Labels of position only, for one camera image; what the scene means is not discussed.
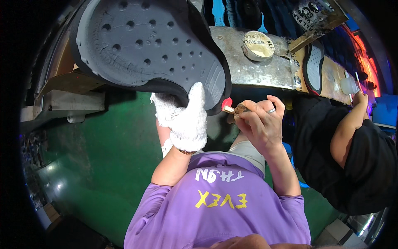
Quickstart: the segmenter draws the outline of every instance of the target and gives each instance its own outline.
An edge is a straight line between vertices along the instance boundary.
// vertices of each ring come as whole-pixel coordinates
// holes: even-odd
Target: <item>white knit glove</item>
[[[167,94],[152,93],[159,125],[169,127],[170,140],[180,150],[192,152],[207,143],[205,91],[201,82],[195,83],[188,94],[188,106],[176,107],[176,100]]]

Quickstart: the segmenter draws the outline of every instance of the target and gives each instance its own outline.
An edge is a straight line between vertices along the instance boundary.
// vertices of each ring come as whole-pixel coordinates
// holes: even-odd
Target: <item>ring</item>
[[[267,111],[267,113],[272,113],[275,111],[275,108],[272,108],[271,110]]]

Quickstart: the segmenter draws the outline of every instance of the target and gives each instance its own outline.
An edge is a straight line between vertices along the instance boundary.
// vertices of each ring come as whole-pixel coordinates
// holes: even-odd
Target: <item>white lettering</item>
[[[208,181],[209,183],[213,183],[213,182],[216,180],[216,178],[217,178],[217,175],[216,175],[215,173],[213,173],[213,172],[217,172],[217,173],[220,174],[220,172],[219,172],[218,170],[216,170],[216,169],[211,169],[211,170],[209,171],[209,176],[207,177],[207,181]]]
[[[195,180],[199,181],[200,173],[202,173],[202,178],[203,178],[204,180],[207,180],[207,171],[208,171],[207,169],[205,169],[205,170],[203,170],[203,169],[201,169],[201,168],[197,169],[197,170],[196,170]]]
[[[231,181],[234,182],[234,181],[236,181],[238,179],[241,179],[241,178],[244,178],[244,176],[242,176],[242,171],[239,171],[238,172],[238,177],[236,177],[235,179],[232,179]]]
[[[225,179],[227,182],[229,182],[229,179],[231,178],[231,176],[233,176],[234,174],[232,174],[232,171],[228,171],[228,174],[225,174],[225,171],[222,172],[221,174],[221,180],[224,182]]]

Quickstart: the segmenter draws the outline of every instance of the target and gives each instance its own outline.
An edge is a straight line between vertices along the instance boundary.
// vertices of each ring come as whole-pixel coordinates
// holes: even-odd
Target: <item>factory floor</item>
[[[253,100],[266,94],[250,88],[245,93],[256,94]],[[242,97],[242,90],[234,88],[232,96],[237,94]],[[155,107],[149,97],[150,93],[113,89],[107,92],[107,111],[87,115],[82,123],[70,124],[65,118],[45,126],[47,166],[38,174],[49,201],[62,215],[74,215],[120,247],[162,159]],[[205,151],[226,151],[238,135],[237,127],[226,124],[225,117],[221,113],[208,119]],[[266,175],[272,184],[269,170]],[[314,241],[339,212],[311,188],[302,188],[302,194]]]

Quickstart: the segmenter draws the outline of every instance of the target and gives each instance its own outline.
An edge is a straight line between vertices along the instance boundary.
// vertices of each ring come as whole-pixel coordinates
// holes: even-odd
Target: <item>glue brush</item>
[[[234,116],[237,117],[239,116],[240,113],[250,112],[250,110],[242,104],[238,104],[236,108],[232,108],[231,105],[232,105],[232,99],[227,98],[222,102],[221,108],[224,112],[233,114]]]

